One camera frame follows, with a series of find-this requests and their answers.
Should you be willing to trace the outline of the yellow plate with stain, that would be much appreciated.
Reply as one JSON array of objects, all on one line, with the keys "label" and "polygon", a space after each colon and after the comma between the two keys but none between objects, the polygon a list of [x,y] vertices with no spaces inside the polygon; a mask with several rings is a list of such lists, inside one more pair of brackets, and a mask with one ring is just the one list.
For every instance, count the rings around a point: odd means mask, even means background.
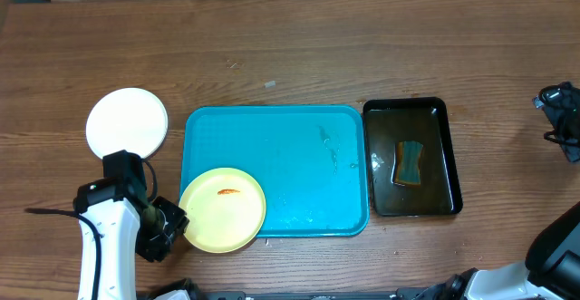
[{"label": "yellow plate with stain", "polygon": [[258,182],[240,169],[206,171],[184,189],[179,207],[189,220],[185,239],[209,253],[236,251],[255,238],[266,217]]}]

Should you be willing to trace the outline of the white plate with long stain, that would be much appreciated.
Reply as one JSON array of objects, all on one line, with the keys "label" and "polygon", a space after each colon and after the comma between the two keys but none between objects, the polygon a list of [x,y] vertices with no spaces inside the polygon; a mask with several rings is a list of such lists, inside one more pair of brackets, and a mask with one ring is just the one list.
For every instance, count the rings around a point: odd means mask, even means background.
[{"label": "white plate with long stain", "polygon": [[146,159],[164,142],[169,116],[161,100],[141,88],[123,88],[102,97],[92,108],[85,135],[100,159],[120,150]]}]

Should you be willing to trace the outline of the green yellow sponge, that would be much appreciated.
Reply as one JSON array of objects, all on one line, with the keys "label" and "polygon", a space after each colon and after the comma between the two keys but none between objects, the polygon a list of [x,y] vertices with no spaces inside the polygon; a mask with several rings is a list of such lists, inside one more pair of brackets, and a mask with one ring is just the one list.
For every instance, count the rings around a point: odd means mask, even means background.
[{"label": "green yellow sponge", "polygon": [[415,140],[399,141],[395,146],[392,182],[406,187],[421,184],[421,156],[423,145]]}]

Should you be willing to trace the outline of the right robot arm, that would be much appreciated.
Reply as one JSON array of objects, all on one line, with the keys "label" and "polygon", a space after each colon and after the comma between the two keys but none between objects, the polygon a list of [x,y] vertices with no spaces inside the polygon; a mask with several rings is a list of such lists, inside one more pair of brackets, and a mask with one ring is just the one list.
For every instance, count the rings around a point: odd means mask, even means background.
[{"label": "right robot arm", "polygon": [[[579,161],[579,89],[571,82],[550,85],[533,103],[551,122],[544,139]],[[579,206],[574,205],[536,237],[526,259],[494,270],[471,268],[425,289],[400,288],[394,299],[487,300],[577,299],[579,297]]]}]

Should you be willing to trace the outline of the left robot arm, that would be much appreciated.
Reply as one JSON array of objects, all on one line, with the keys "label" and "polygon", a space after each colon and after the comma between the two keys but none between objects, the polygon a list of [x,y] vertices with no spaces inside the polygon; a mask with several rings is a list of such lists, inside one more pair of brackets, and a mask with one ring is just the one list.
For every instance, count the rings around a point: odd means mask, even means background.
[{"label": "left robot arm", "polygon": [[73,215],[82,232],[80,299],[135,299],[135,260],[162,261],[189,223],[176,204],[148,194],[139,155],[102,158],[103,178],[82,185]]}]

